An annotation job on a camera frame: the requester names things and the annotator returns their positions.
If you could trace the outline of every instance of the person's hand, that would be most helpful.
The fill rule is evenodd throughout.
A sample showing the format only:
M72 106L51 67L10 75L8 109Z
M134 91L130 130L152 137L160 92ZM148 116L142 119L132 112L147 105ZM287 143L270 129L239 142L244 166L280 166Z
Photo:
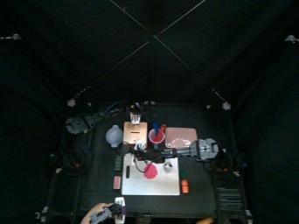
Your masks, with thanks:
M88 214L86 215L86 217L83 218L83 220L82 220L82 222L80 222L80 224L90 224L90 216L92 215L92 214L98 214L98 213L100 213L100 212L103 212L104 211L104 208L103 207L111 207L114 205L114 203L99 203L99 204L96 204L92 208L91 208L91 210L88 211Z

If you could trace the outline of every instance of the orange object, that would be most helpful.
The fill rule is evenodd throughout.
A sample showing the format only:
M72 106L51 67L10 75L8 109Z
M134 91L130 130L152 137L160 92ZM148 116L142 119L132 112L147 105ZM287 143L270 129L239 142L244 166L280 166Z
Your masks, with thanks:
M188 180L184 178L182 180L182 193L188 193L190 192L190 183Z

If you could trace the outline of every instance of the black table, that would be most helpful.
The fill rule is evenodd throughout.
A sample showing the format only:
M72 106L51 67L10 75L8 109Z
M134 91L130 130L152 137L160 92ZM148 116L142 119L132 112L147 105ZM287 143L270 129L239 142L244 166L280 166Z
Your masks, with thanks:
M94 112L104 111L108 106L108 104L98 105ZM112 125L123 129L124 122L130 122L128 112L98 122L91 133L94 165L84 177L68 177L63 173L54 173L47 205L50 219L58 215L67 216L72 223L78 223L78 215L82 217L99 202L114 202L115 197L123 196L122 191L114 190L112 187L116 175L115 158L119 153L111 148L106 134ZM230 111L224 110L222 105L155 104L146 109L142 122L148 122L148 130L152 128L152 122L164 123L167 127L196 129L199 139L212 138L228 152L238 152ZM220 197L216 192L223 188L207 172L210 165L203 165L187 157L179 157L179 168L184 171L190 182L190 194L179 196L126 195L128 217L206 218L220 216L222 207L216 203ZM242 178L234 178L235 182L240 183L238 189L242 188Z

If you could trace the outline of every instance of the black cable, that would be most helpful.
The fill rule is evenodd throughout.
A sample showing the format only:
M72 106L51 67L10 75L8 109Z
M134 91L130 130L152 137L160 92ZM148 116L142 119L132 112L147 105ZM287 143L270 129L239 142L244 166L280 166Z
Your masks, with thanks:
M164 157L166 157L166 155L162 155L160 157L155 158L155 159L151 161L151 163L148 164L148 166L147 166L147 168L146 168L144 171L142 171L142 170L138 168L138 166L136 166L136 158L135 158L135 168L136 168L140 172L146 173L146 172L148 171L150 166L152 165L154 161L158 160L158 159L160 159L160 158L164 158Z

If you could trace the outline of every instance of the person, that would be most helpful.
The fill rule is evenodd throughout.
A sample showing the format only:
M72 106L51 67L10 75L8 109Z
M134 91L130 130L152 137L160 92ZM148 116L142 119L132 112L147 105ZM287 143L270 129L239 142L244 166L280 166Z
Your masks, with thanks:
M98 214L100 212L104 211L104 207L111 207L114 205L114 203L98 203L92 208L91 210L88 211L87 215L84 216L80 224L90 224L90 217L92 214ZM214 219L212 218L208 218L208 219L203 219L203 220L199 220L196 222L196 224L211 224L214 222ZM143 218L138 218L135 220L135 224L148 224L151 223L150 220L146 220Z
M98 214L104 211L104 207L111 207L114 203L98 203L91 210L88 211L87 215L84 216L80 224L90 224L90 217L92 214Z

